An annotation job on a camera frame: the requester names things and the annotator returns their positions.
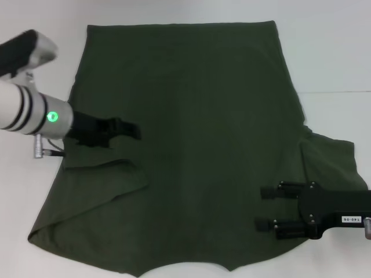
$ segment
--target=black stripe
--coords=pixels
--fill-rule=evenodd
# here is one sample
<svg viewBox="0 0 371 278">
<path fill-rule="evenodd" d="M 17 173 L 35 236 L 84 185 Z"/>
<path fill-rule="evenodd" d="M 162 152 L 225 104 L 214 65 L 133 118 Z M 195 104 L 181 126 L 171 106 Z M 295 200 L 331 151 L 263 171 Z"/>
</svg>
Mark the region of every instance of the black stripe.
<svg viewBox="0 0 371 278">
<path fill-rule="evenodd" d="M 16 85 L 16 86 L 19 90 L 19 94 L 21 95 L 21 105 L 19 106 L 18 114 L 17 114 L 16 118 L 14 119 L 14 121 L 9 126 L 4 127 L 3 128 L 4 130 L 11 129 L 19 121 L 19 118 L 22 115 L 22 111 L 23 111 L 23 107 L 24 107 L 24 95 L 23 95 L 23 92 L 21 90 L 21 87 L 18 86 L 18 85 Z"/>
<path fill-rule="evenodd" d="M 43 94 L 40 94 L 40 96 L 42 97 L 42 100 L 44 100 L 44 116 L 42 117 L 42 120 L 40 122 L 40 124 L 38 125 L 38 127 L 30 132 L 30 133 L 27 133 L 26 135 L 33 135 L 33 134 L 36 134 L 37 132 L 40 131 L 40 129 L 44 126 L 45 122 L 46 122 L 46 116 L 48 114 L 48 102 L 46 101 L 46 98 Z"/>
<path fill-rule="evenodd" d="M 23 123 L 17 127 L 16 129 L 14 130 L 11 130 L 11 131 L 19 131 L 21 130 L 22 128 L 24 128 L 24 126 L 28 123 L 28 121 L 30 120 L 30 117 L 31 117 L 31 114 L 32 114 L 32 108 L 34 106 L 34 102 L 32 100 L 32 95 L 31 95 L 31 92 L 30 90 L 27 88 L 27 87 L 22 87 L 23 89 L 26 90 L 27 94 L 28 94 L 28 98 L 30 99 L 30 107 L 28 107 L 28 112 L 27 112 L 27 115 L 26 117 L 24 118 L 24 121 Z"/>
</svg>

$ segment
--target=dark green cloth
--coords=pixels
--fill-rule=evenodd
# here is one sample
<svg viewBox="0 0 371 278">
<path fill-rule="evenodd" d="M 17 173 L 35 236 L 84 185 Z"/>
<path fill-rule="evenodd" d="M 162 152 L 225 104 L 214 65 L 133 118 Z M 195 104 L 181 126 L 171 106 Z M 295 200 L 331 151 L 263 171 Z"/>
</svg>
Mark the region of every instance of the dark green cloth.
<svg viewBox="0 0 371 278">
<path fill-rule="evenodd" d="M 89 26 L 70 103 L 138 123 L 143 140 L 66 139 L 29 241 L 103 269 L 270 259 L 304 240 L 255 231 L 254 217 L 299 217 L 295 200 L 262 201 L 261 187 L 367 189 L 353 144 L 303 125 L 273 21 Z"/>
</svg>

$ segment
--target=silver connector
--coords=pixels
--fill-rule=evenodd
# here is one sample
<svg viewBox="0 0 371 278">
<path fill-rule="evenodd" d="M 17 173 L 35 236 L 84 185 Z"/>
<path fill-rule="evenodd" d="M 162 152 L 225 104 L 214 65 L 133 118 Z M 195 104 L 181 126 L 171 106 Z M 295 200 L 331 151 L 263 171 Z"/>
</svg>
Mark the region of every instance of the silver connector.
<svg viewBox="0 0 371 278">
<path fill-rule="evenodd" d="M 365 225 L 365 236 L 367 239 L 371 240 L 371 218 L 366 217 L 363 219 L 363 224 Z"/>
<path fill-rule="evenodd" d="M 34 144 L 34 158 L 42 158 L 43 149 L 42 149 L 42 136 L 41 134 L 35 135 L 35 144 Z"/>
</svg>

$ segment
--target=white background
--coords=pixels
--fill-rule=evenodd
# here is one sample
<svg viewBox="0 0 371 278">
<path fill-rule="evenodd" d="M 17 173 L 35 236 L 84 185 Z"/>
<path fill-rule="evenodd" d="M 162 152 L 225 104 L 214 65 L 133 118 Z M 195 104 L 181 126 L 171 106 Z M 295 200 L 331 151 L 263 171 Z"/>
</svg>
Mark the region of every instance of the white background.
<svg viewBox="0 0 371 278">
<path fill-rule="evenodd" d="M 283 52 L 314 132 L 353 141 L 371 184 L 371 2 L 357 0 L 0 0 L 0 42 L 27 29 L 52 38 L 57 61 L 36 70 L 41 92 L 66 100 L 86 26 L 275 20 Z M 32 137 L 0 131 L 0 277 L 129 277 L 49 254 L 27 235 L 60 164 L 32 159 Z M 318 241 L 267 262 L 228 272 L 183 263 L 159 277 L 369 277 L 371 242 L 361 229 L 332 229 Z"/>
</svg>

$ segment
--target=green led light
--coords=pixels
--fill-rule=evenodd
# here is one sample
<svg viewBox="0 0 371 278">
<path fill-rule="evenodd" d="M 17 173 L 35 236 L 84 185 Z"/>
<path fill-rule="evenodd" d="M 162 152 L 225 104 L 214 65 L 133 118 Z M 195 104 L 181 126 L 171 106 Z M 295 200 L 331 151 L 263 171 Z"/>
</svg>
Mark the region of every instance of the green led light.
<svg viewBox="0 0 371 278">
<path fill-rule="evenodd" d="M 57 112 L 52 111 L 48 113 L 47 118 L 48 118 L 48 121 L 54 123 L 58 121 L 59 116 Z"/>
</svg>

